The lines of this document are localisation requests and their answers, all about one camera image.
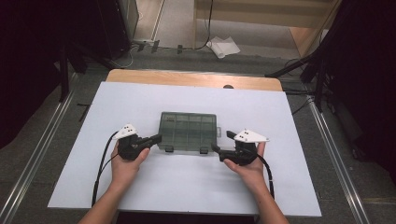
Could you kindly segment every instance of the forearm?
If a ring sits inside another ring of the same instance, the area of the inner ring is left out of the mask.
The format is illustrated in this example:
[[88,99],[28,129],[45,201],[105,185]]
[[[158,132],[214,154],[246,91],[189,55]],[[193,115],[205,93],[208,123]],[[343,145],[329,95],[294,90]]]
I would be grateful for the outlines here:
[[252,193],[256,199],[256,204],[259,207],[262,224],[289,223],[277,206],[265,184],[258,186],[252,191]]
[[119,207],[124,190],[110,186],[104,195],[79,223],[111,223]]

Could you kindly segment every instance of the white board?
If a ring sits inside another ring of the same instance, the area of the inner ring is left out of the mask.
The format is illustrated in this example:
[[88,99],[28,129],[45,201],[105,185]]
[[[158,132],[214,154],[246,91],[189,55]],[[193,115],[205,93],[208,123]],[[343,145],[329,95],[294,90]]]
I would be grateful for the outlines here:
[[[286,216],[321,216],[284,92],[103,82],[64,166],[49,207],[90,208],[100,160],[111,134],[132,123],[139,136],[159,129],[161,113],[216,114],[220,147],[232,147],[226,131],[247,128],[270,139],[264,158],[274,177],[276,202]],[[113,141],[106,160],[114,147]],[[102,174],[99,198],[111,180]],[[239,176],[215,153],[165,153],[151,148],[120,203],[121,210],[255,215],[254,199]]]

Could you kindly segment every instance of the plastic organizer box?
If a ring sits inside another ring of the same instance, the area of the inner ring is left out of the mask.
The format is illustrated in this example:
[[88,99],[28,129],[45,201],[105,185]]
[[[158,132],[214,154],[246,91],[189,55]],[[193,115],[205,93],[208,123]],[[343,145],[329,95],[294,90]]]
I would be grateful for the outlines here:
[[186,150],[207,154],[212,151],[211,143],[217,143],[216,115],[162,112],[159,133],[163,141],[158,146],[166,152]]

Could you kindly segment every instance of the right hand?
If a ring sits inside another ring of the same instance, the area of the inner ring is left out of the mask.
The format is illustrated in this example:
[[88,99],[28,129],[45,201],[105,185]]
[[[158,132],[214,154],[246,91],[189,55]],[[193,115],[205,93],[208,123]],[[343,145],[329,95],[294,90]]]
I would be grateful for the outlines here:
[[[264,155],[265,142],[259,143],[257,145],[257,153],[260,156]],[[232,171],[239,174],[244,181],[247,188],[253,192],[257,193],[258,190],[264,189],[266,187],[264,176],[263,176],[263,164],[259,158],[256,158],[251,164],[240,166],[235,164],[233,161],[228,159],[224,160],[224,163]]]

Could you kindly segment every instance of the hand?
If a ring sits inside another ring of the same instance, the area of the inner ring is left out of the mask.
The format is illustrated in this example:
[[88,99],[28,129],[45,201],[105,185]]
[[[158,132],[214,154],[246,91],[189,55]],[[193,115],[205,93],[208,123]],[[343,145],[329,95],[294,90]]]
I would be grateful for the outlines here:
[[[112,158],[118,153],[118,145],[119,143],[117,142],[113,152],[111,153]],[[127,190],[134,181],[134,178],[139,171],[140,164],[146,159],[148,155],[149,148],[143,149],[134,161],[124,160],[121,156],[117,155],[111,161],[112,180],[110,188],[120,190],[121,192]]]
[[[264,149],[265,142],[257,145],[257,153],[260,156],[264,155]],[[237,165],[228,159],[224,160],[224,163],[228,168],[241,176],[245,185],[252,193],[257,193],[258,190],[266,188],[263,176],[263,165],[259,158],[256,158],[251,164],[245,166]]]

